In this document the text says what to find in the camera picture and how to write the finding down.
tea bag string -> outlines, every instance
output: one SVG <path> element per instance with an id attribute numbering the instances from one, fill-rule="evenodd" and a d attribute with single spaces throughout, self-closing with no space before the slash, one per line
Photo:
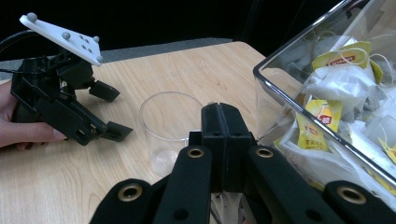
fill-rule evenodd
<path id="1" fill-rule="evenodd" d="M 393 73 L 394 73 L 394 71 L 393 71 L 392 66 L 390 65 L 390 62 L 388 61 L 388 59 L 382 54 L 372 54 L 370 56 L 370 59 L 373 58 L 374 56 L 381 57 L 382 59 L 385 60 L 385 63 L 387 64 L 388 69 L 390 71 L 390 84 L 393 84 Z"/>
<path id="2" fill-rule="evenodd" d="M 345 56 L 344 53 L 348 52 L 348 51 L 352 51 L 352 50 L 356 50 L 356 51 L 361 51 L 364 54 L 364 57 L 361 59 L 361 61 L 355 62 L 353 63 L 352 61 L 348 60 Z M 360 65 L 362 63 L 366 63 L 367 60 L 369 59 L 369 55 L 367 53 L 366 50 L 364 49 L 359 49 L 359 48 L 351 48 L 351 49 L 339 49 L 335 51 L 336 53 L 338 53 L 340 55 L 340 57 L 344 60 L 344 62 L 352 64 L 352 65 Z"/>
<path id="3" fill-rule="evenodd" d="M 387 132 L 385 132 L 385 129 L 384 129 L 384 127 L 383 127 L 382 125 L 380 125 L 379 128 L 381 129 L 382 133 L 384 134 L 384 138 L 385 138 L 384 140 L 385 140 L 385 142 L 388 143 Z"/>

clear plastic container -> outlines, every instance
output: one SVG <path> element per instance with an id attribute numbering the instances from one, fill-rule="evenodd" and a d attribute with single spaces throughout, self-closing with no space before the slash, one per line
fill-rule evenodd
<path id="1" fill-rule="evenodd" d="M 396 211 L 395 71 L 396 1 L 342 1 L 254 68 L 259 144 L 282 151 L 318 189 L 349 180 Z M 325 100 L 322 117 L 310 100 Z M 339 111 L 326 114 L 329 106 Z M 335 114 L 336 128 L 326 122 Z"/>

table surface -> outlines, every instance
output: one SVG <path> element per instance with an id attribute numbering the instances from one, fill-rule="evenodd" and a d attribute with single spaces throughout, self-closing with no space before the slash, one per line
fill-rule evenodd
<path id="1" fill-rule="evenodd" d="M 112 103 L 78 91 L 78 101 L 103 122 L 134 130 L 123 142 L 73 140 L 31 150 L 0 150 L 0 223 L 89 223 L 117 183 L 129 178 L 154 184 L 148 168 L 139 108 L 151 95 L 181 91 L 201 104 L 239 109 L 255 134 L 253 67 L 264 59 L 243 42 L 187 49 L 93 67 L 94 77 L 120 91 Z"/>

tea bag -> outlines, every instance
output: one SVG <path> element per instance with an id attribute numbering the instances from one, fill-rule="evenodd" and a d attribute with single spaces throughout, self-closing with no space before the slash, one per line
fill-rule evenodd
<path id="1" fill-rule="evenodd" d="M 365 131 L 363 121 L 356 120 L 349 123 L 348 130 L 352 146 L 390 174 L 396 174 L 396 165 L 389 159 L 386 152 L 363 134 Z"/>
<path id="2" fill-rule="evenodd" d="M 366 99 L 375 92 L 371 66 L 365 69 L 354 64 L 318 68 L 305 82 L 303 93 L 323 100 L 338 100 L 343 104 L 342 120 L 352 122 L 361 113 Z"/>
<path id="3" fill-rule="evenodd" d="M 376 118 L 363 131 L 363 134 L 379 147 L 382 147 L 380 139 L 384 140 L 392 147 L 396 145 L 395 133 L 396 119 L 391 115 L 386 115 L 383 118 Z"/>
<path id="4" fill-rule="evenodd" d="M 298 125 L 294 122 L 278 145 L 286 159 L 305 179 L 314 180 L 321 185 L 340 179 L 362 186 L 356 170 L 340 154 L 332 150 L 305 150 L 297 146 Z"/>
<path id="5" fill-rule="evenodd" d="M 305 109 L 312 113 L 322 123 L 337 132 L 341 117 L 342 105 L 338 101 L 310 100 Z M 299 125 L 298 147 L 302 149 L 315 149 L 328 151 L 323 132 L 301 114 L 296 115 Z"/>
<path id="6" fill-rule="evenodd" d="M 288 49 L 288 53 L 282 57 L 281 64 L 285 67 L 292 77 L 298 80 L 305 80 L 304 75 L 309 75 L 312 70 L 310 64 L 313 59 L 319 55 L 329 52 L 333 48 L 336 42 L 340 39 L 349 40 L 347 43 L 355 43 L 356 40 L 350 36 L 340 36 L 329 32 L 318 32 L 306 36 L 304 39 L 298 40 L 298 42 Z"/>
<path id="7" fill-rule="evenodd" d="M 366 126 L 374 125 L 378 122 L 378 119 L 382 119 L 385 116 L 392 116 L 396 118 L 396 87 L 392 88 L 381 88 L 378 92 L 381 93 L 378 96 L 379 108 L 370 115 L 370 119 L 366 120 Z"/>

clear plastic cup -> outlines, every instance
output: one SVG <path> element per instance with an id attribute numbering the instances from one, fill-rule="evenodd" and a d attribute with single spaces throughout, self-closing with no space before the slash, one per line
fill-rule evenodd
<path id="1" fill-rule="evenodd" d="M 189 143 L 190 132 L 201 128 L 201 103 L 183 92 L 150 96 L 140 107 L 149 166 L 159 176 L 172 172 L 178 152 Z"/>

